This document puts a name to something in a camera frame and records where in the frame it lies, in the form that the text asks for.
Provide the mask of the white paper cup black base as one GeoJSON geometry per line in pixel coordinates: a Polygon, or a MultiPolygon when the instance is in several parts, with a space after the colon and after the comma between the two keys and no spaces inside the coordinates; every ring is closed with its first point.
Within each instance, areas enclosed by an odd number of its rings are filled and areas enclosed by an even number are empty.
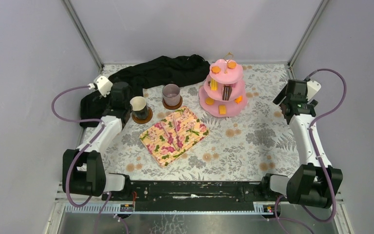
{"type": "Polygon", "coordinates": [[[138,120],[146,120],[149,117],[147,101],[142,96],[133,97],[130,100],[133,116],[138,120]]]}

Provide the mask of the purple mug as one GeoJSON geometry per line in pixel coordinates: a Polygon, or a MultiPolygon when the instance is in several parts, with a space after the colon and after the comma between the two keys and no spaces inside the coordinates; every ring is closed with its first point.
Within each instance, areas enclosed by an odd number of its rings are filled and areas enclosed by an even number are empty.
{"type": "Polygon", "coordinates": [[[176,106],[181,99],[180,87],[176,84],[167,84],[162,90],[164,103],[168,106],[176,106]]]}

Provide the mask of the chocolate wafer biscuit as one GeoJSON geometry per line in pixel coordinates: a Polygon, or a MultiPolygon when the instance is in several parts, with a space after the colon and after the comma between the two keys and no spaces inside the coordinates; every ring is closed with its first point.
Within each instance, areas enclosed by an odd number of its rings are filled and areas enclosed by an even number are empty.
{"type": "Polygon", "coordinates": [[[222,100],[229,101],[231,93],[232,93],[232,87],[230,85],[224,85],[223,92],[222,92],[222,100]]]}

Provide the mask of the pink three-tier cake stand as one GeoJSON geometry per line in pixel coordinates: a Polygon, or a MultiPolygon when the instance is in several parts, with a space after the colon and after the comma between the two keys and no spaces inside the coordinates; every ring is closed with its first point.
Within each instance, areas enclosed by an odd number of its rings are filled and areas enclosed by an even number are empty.
{"type": "Polygon", "coordinates": [[[231,52],[210,65],[199,89],[199,102],[215,117],[234,117],[246,107],[243,67],[234,60],[231,52]]]}

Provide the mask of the orange square cracker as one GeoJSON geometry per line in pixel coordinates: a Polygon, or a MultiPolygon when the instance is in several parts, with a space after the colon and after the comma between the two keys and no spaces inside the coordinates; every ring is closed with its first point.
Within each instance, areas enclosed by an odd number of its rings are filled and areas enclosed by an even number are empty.
{"type": "Polygon", "coordinates": [[[219,114],[220,115],[226,115],[227,110],[225,105],[219,105],[219,114]]]}

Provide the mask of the yellow wafer biscuit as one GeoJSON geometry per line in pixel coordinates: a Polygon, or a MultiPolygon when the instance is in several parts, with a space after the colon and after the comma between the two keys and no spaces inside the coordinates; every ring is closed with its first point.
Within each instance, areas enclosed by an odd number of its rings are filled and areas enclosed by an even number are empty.
{"type": "Polygon", "coordinates": [[[209,86],[210,86],[211,91],[217,91],[218,90],[218,82],[213,78],[210,79],[209,86]]]}

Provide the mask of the round orange cookie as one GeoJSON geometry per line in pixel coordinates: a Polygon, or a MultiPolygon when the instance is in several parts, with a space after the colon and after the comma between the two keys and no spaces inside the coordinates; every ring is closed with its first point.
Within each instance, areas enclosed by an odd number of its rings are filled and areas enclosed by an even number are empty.
{"type": "Polygon", "coordinates": [[[215,100],[212,99],[212,98],[210,98],[210,97],[207,97],[207,98],[205,99],[205,104],[206,104],[206,105],[211,106],[211,105],[213,105],[214,103],[215,103],[215,100]]]}

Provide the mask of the orange fish-shaped cookie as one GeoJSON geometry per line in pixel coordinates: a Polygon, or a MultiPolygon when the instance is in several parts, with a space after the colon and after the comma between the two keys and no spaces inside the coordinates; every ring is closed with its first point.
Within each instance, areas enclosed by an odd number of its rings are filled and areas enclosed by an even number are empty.
{"type": "Polygon", "coordinates": [[[240,104],[240,103],[242,102],[242,100],[243,100],[243,97],[242,97],[242,96],[239,96],[239,97],[237,97],[237,98],[235,99],[235,103],[236,103],[236,104],[240,104]]]}

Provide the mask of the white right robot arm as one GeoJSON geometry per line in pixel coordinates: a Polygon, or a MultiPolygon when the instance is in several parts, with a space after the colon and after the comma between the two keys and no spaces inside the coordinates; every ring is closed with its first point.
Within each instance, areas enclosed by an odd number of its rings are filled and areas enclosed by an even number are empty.
{"type": "Polygon", "coordinates": [[[316,81],[290,79],[273,100],[294,135],[300,166],[292,176],[267,173],[260,187],[264,200],[284,195],[291,204],[325,209],[333,203],[343,174],[327,158],[314,122],[317,101],[312,97],[319,89],[316,81]]]}

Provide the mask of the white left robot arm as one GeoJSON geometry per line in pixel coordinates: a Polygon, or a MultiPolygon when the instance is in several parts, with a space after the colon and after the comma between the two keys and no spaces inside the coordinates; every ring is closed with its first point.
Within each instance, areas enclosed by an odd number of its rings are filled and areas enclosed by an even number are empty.
{"type": "Polygon", "coordinates": [[[131,196],[129,177],[107,173],[102,156],[130,118],[132,89],[126,82],[112,85],[110,101],[90,139],[63,154],[63,190],[67,194],[101,196],[113,192],[119,200],[131,196]]]}

